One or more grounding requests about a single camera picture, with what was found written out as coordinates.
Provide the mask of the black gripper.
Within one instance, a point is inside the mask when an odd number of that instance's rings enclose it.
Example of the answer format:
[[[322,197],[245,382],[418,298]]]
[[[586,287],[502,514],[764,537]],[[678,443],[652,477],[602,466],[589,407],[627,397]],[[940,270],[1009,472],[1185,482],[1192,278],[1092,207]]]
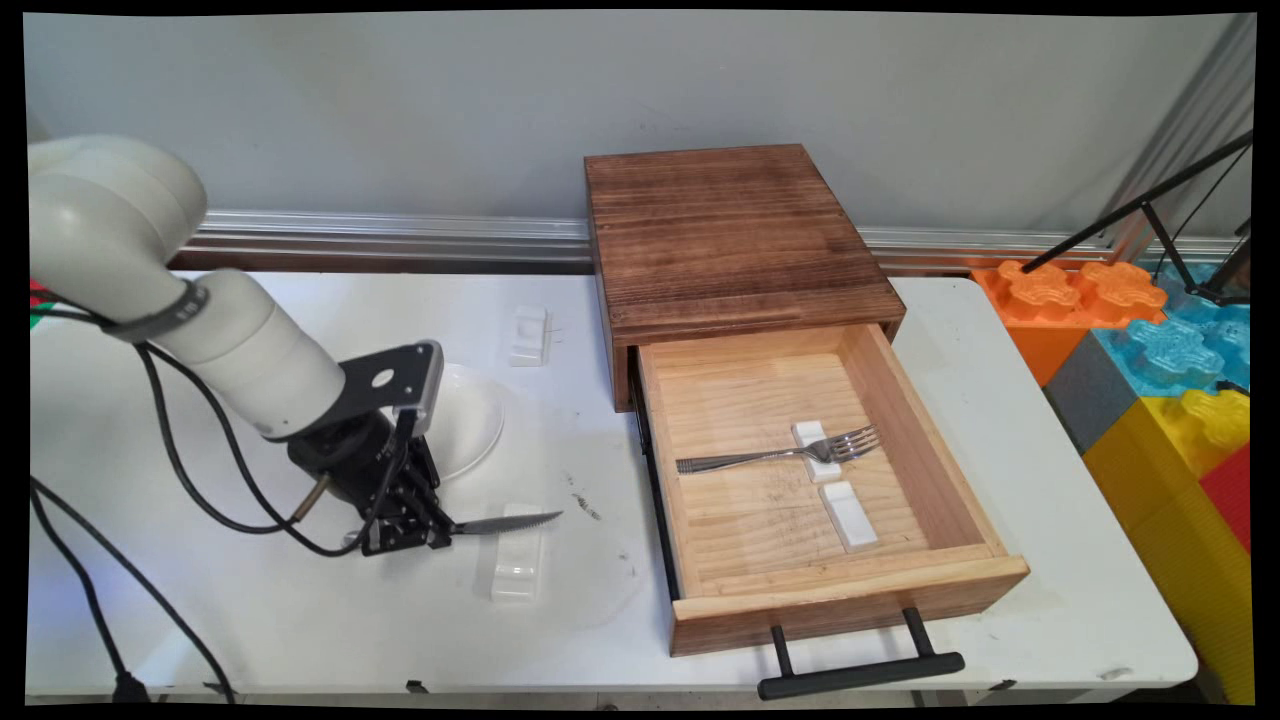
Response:
[[[330,492],[366,515],[398,456],[398,445],[394,421],[375,410],[293,437],[288,441],[288,457],[317,480],[329,477]],[[454,521],[435,496],[439,484],[428,442],[415,436],[407,441],[404,461],[379,506],[378,516],[387,520],[371,524],[360,544],[361,555],[451,547]]]

